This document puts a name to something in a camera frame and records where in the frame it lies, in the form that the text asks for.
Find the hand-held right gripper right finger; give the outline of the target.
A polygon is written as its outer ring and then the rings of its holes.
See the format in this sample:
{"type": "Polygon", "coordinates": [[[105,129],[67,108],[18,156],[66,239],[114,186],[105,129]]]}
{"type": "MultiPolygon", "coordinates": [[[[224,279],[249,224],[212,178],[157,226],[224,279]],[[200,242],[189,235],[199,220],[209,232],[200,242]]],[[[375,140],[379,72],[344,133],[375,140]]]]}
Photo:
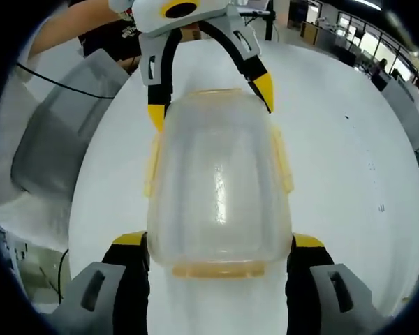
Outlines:
{"type": "Polygon", "coordinates": [[[288,334],[375,332],[371,290],[317,238],[293,235],[287,274],[288,334]]]}

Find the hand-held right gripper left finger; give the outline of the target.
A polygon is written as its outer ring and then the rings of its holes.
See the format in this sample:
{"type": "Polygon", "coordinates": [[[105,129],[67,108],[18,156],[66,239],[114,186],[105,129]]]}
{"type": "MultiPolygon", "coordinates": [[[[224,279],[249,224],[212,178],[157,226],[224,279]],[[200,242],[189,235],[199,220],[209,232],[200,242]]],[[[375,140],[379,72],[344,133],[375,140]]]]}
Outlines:
{"type": "Polygon", "coordinates": [[[147,334],[149,266],[146,232],[116,238],[66,286],[57,333],[147,334]]]}

